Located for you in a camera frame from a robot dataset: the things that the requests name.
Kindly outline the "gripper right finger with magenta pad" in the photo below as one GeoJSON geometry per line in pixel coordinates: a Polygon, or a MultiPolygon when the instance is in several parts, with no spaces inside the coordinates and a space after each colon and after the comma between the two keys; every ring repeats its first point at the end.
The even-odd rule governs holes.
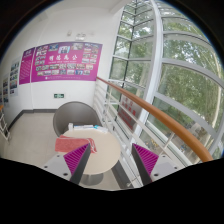
{"type": "Polygon", "coordinates": [[[148,185],[179,170],[168,156],[158,156],[137,144],[132,144],[131,153],[143,185],[148,185]]]}

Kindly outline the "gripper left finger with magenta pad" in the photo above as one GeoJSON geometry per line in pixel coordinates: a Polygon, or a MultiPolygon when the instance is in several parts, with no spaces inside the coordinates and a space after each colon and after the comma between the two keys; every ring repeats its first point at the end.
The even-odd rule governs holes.
{"type": "Polygon", "coordinates": [[[86,144],[65,155],[55,155],[43,166],[43,169],[74,184],[79,184],[90,154],[90,145],[86,144]]]}

